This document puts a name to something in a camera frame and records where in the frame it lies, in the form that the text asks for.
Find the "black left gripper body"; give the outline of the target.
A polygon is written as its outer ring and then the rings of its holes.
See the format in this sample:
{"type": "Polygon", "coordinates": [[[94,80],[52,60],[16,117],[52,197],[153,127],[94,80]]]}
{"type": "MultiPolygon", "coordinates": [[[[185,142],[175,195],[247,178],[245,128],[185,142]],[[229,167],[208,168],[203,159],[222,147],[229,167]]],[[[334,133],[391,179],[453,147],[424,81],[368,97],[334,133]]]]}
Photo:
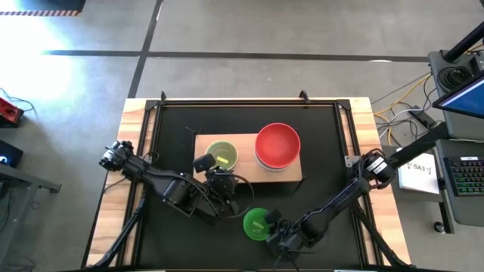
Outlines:
{"type": "Polygon", "coordinates": [[[206,175],[207,183],[221,198],[231,199],[237,186],[237,180],[232,170],[214,168],[206,175]]]}

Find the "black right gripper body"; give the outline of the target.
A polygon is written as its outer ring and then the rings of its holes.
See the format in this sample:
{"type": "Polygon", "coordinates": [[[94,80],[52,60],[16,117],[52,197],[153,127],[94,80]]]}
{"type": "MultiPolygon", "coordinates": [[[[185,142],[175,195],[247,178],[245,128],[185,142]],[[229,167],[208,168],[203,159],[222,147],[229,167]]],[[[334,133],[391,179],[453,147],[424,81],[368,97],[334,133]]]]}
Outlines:
{"type": "Polygon", "coordinates": [[[302,248],[303,241],[290,222],[278,222],[271,226],[266,244],[273,252],[295,252],[302,248]]]}

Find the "wooden shelf with black frame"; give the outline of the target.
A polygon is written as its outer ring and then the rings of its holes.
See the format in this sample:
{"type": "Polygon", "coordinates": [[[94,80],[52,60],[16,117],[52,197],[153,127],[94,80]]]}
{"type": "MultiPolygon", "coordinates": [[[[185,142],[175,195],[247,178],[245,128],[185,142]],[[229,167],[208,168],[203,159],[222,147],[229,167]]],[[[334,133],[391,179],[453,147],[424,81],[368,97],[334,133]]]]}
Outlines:
{"type": "Polygon", "coordinates": [[[256,160],[256,134],[198,134],[195,137],[194,157],[204,155],[209,145],[216,141],[227,141],[235,146],[238,158],[232,170],[250,183],[300,182],[303,179],[299,156],[282,170],[272,171],[263,167],[256,160]]]}

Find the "yellow translucent plastic bowl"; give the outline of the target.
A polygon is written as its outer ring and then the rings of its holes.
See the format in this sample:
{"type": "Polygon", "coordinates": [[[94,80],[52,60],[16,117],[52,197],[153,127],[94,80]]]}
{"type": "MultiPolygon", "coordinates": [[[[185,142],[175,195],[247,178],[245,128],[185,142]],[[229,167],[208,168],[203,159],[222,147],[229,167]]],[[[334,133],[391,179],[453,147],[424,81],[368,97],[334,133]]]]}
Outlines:
{"type": "Polygon", "coordinates": [[[205,151],[205,154],[211,154],[216,161],[216,166],[226,170],[232,170],[238,159],[238,152],[229,141],[212,142],[205,151]]]}

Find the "green translucent plastic bowl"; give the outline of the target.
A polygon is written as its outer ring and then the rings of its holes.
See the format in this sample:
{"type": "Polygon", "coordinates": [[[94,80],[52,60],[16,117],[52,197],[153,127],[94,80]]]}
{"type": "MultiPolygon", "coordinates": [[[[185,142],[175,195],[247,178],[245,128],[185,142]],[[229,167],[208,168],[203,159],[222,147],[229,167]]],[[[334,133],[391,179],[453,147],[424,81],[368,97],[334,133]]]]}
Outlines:
{"type": "Polygon", "coordinates": [[[244,233],[254,241],[264,241],[269,237],[270,225],[265,221],[268,210],[254,208],[245,214],[243,219],[244,233]]]}

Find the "white bowl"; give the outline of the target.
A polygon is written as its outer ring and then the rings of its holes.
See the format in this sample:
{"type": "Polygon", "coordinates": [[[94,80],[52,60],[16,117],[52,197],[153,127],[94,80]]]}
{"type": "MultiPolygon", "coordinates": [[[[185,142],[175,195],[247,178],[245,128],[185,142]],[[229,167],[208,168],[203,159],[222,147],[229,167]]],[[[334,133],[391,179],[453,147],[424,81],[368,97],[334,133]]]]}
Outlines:
{"type": "Polygon", "coordinates": [[[256,158],[256,161],[259,163],[259,165],[261,167],[263,167],[264,169],[266,169],[268,171],[272,171],[272,172],[281,172],[281,171],[287,170],[287,169],[291,168],[293,165],[295,165],[297,162],[300,161],[299,156],[297,156],[296,159],[291,164],[289,164],[288,166],[285,166],[283,168],[273,168],[273,167],[266,165],[264,162],[262,162],[262,160],[258,157],[258,155],[256,153],[255,153],[255,158],[256,158]]]}

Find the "red bowl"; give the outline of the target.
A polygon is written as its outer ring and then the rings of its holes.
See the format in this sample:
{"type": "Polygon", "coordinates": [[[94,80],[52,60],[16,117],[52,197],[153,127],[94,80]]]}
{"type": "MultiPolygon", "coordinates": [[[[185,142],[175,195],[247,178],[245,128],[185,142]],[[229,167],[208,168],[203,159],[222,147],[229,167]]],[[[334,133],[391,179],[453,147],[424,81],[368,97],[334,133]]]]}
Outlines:
{"type": "Polygon", "coordinates": [[[294,128],[282,122],[263,127],[255,140],[256,158],[266,168],[283,169],[298,157],[301,142],[294,128]]]}

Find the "white paper sheet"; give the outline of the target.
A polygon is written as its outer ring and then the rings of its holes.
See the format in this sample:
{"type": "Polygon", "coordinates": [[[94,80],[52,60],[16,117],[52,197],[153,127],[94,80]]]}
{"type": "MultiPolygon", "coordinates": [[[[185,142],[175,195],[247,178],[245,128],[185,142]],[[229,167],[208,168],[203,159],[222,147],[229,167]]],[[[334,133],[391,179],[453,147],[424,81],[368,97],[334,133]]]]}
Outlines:
{"type": "Polygon", "coordinates": [[[399,187],[439,194],[436,162],[433,154],[423,153],[398,169],[399,187]]]}

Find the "black diagonal support beam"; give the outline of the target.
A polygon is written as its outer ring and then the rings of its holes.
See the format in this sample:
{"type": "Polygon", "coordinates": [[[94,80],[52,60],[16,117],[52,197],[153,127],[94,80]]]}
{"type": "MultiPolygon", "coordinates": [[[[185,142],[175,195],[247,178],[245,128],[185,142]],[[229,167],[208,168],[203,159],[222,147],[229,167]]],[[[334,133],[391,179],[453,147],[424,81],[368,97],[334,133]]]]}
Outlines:
{"type": "Polygon", "coordinates": [[[427,152],[436,145],[437,140],[449,139],[449,133],[446,122],[431,128],[425,135],[413,141],[406,147],[403,147],[399,152],[394,153],[389,158],[390,162],[395,167],[400,167],[407,162],[410,162],[420,154],[427,152]]]}

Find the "grey desk cart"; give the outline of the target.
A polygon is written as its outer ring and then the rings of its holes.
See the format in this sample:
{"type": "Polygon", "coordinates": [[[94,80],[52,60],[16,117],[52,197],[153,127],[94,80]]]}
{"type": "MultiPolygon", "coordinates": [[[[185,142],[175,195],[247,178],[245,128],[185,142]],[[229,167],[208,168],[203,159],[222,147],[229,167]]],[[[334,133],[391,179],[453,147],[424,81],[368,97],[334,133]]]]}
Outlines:
{"type": "Polygon", "coordinates": [[[484,196],[456,196],[445,161],[451,157],[484,158],[484,119],[448,111],[443,116],[448,137],[436,142],[436,151],[454,220],[463,225],[484,227],[484,196]]]}

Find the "backlit black keyboard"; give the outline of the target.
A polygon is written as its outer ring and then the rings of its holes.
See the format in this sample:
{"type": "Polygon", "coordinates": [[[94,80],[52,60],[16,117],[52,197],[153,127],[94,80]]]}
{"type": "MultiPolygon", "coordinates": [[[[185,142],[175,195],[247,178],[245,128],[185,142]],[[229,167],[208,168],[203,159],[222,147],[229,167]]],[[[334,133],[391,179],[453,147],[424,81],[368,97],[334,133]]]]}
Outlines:
{"type": "Polygon", "coordinates": [[[484,196],[484,156],[444,158],[455,196],[484,196]]]}

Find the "red box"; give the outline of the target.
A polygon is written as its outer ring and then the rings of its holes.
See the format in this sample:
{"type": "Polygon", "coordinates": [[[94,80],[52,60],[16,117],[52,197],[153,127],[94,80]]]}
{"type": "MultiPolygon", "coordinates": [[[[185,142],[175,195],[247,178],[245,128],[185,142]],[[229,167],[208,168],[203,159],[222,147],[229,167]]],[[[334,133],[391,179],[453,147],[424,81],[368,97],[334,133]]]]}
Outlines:
{"type": "Polygon", "coordinates": [[[24,110],[0,98],[0,128],[17,128],[24,110]]]}

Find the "computer monitor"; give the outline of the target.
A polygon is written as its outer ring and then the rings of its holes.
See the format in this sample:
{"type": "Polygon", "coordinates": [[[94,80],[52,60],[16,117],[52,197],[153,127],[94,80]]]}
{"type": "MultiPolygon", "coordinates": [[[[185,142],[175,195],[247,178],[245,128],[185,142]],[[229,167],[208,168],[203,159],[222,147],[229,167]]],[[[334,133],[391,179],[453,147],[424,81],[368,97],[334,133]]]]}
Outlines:
{"type": "Polygon", "coordinates": [[[433,107],[484,119],[484,70],[434,101],[433,107]]]}

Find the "dark mat with hazard stripe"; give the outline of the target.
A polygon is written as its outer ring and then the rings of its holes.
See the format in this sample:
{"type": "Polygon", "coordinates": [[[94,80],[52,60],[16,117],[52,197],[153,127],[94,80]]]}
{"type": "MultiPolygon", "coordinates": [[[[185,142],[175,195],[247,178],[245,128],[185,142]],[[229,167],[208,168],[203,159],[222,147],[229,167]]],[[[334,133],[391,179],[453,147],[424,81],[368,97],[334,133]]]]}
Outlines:
{"type": "Polygon", "coordinates": [[[75,17],[86,0],[0,0],[0,16],[75,17]]]}

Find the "black pole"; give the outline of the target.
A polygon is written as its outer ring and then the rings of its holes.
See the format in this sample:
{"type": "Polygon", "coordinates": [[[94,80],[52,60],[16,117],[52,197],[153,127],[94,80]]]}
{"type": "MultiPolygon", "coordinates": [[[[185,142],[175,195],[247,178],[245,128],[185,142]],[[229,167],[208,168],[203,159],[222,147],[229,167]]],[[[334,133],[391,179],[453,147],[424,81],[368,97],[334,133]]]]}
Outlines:
{"type": "Polygon", "coordinates": [[[443,55],[444,60],[447,62],[454,62],[482,38],[484,38],[484,21],[459,41],[459,43],[457,43],[450,51],[445,53],[443,55]]]}

